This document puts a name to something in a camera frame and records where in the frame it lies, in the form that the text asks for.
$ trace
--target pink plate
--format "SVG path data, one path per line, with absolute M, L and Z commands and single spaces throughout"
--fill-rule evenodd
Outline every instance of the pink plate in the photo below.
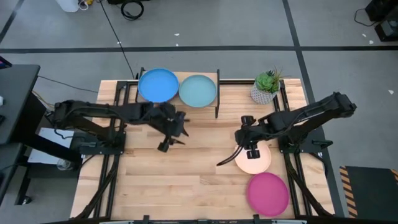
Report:
M 284 181 L 269 172 L 257 174 L 250 180 L 247 196 L 250 206 L 267 217 L 280 215 L 289 204 Z

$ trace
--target black table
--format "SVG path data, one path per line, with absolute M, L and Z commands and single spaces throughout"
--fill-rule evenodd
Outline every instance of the black table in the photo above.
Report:
M 26 162 L 24 146 L 71 162 L 81 162 L 81 156 L 76 151 L 35 133 L 46 112 L 45 106 L 32 94 L 39 70 L 38 65 L 13 65 L 0 70 L 0 96 L 4 98 L 0 115 L 5 116 L 0 124 L 0 169 Z M 15 170 L 16 166 L 12 166 L 0 173 L 0 203 Z

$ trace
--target teal plate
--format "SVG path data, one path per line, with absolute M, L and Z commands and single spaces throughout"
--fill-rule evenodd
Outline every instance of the teal plate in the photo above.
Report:
M 192 75 L 181 83 L 178 93 L 186 105 L 203 108 L 214 101 L 217 87 L 210 78 L 204 75 Z

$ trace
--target potted plant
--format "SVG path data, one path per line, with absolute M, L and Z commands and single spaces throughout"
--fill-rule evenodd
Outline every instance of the potted plant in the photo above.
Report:
M 259 104 L 268 104 L 278 94 L 280 88 L 281 72 L 276 68 L 261 73 L 251 89 L 251 98 Z

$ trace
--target wooden table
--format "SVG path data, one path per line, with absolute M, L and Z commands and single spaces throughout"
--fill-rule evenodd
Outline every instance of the wooden table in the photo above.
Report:
M 113 103 L 116 82 L 101 82 L 97 103 Z M 291 110 L 305 106 L 300 80 L 285 79 L 285 84 Z M 149 126 L 129 125 L 126 128 L 125 153 L 119 163 L 112 220 L 142 220 L 143 215 L 150 215 L 151 220 L 252 218 L 255 211 L 249 207 L 245 196 L 246 184 L 252 175 L 240 170 L 234 161 L 216 167 L 217 162 L 234 151 L 234 132 L 241 125 L 242 115 L 260 118 L 274 112 L 273 104 L 258 105 L 251 99 L 251 87 L 221 85 L 218 119 L 214 118 L 214 108 L 177 106 L 190 119 L 189 123 L 185 123 L 190 137 L 180 137 L 179 140 L 186 145 L 171 146 L 167 153 L 156 149 L 164 138 L 161 133 Z M 136 94 L 134 88 L 130 91 L 131 103 Z M 109 125 L 107 119 L 93 121 L 102 126 Z M 271 166 L 267 171 L 278 175 L 287 184 L 284 158 L 279 152 L 277 140 L 267 143 L 272 153 Z M 322 163 L 308 154 L 302 154 L 301 159 L 307 187 L 323 207 L 333 213 Z M 78 215 L 96 192 L 102 161 L 103 156 L 96 156 L 82 168 L 71 217 Z M 300 211 L 304 214 L 298 187 L 297 192 Z M 105 206 L 106 202 L 101 209 L 102 215 Z M 290 202 L 279 218 L 293 217 Z

